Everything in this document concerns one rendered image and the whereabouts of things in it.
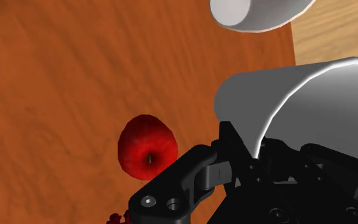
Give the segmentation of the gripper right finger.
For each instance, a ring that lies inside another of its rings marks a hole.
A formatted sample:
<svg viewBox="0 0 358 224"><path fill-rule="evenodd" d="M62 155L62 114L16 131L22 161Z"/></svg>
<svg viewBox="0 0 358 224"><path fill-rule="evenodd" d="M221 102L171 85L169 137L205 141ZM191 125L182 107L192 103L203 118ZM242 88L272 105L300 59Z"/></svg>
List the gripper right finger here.
<svg viewBox="0 0 358 224"><path fill-rule="evenodd" d="M358 224L358 158L318 144L264 138L260 161L299 224Z"/></svg>

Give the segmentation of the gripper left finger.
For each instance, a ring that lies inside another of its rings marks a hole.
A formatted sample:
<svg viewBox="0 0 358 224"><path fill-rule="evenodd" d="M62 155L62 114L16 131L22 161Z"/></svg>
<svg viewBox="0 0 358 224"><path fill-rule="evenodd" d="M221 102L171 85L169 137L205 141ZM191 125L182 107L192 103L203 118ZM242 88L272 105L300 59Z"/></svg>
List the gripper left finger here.
<svg viewBox="0 0 358 224"><path fill-rule="evenodd" d="M191 224L191 214L215 187L226 197L207 224L272 224L268 180L230 122L219 124L211 145L194 146L136 192L131 224Z"/></svg>

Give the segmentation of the red apple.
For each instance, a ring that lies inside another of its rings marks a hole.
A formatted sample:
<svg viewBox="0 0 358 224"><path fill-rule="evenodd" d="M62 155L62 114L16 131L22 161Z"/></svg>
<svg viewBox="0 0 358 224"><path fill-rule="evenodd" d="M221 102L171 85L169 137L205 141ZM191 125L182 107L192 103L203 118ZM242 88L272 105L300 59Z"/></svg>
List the red apple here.
<svg viewBox="0 0 358 224"><path fill-rule="evenodd" d="M121 132L117 153L124 172L139 180L151 180L177 160L178 145L161 120L138 115Z"/></svg>

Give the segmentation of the small dark red fruit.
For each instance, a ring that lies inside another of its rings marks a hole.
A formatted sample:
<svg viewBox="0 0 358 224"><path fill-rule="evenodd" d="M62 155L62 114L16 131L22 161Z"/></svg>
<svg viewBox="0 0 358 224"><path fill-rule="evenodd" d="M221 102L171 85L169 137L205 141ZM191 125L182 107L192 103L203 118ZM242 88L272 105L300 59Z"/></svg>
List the small dark red fruit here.
<svg viewBox="0 0 358 224"><path fill-rule="evenodd" d="M118 213L111 214L106 224L131 224L129 210L126 210L123 215Z"/></svg>

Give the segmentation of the white cup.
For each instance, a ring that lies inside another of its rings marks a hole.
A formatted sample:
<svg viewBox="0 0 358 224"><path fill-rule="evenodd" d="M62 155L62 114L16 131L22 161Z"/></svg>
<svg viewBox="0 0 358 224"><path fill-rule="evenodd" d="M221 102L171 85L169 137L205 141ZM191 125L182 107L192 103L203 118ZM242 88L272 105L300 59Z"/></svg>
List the white cup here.
<svg viewBox="0 0 358 224"><path fill-rule="evenodd" d="M358 158L358 57L235 74L219 87L214 111L253 157L267 137Z"/></svg>
<svg viewBox="0 0 358 224"><path fill-rule="evenodd" d="M236 32L262 33L304 14L316 0L209 0L217 24Z"/></svg>

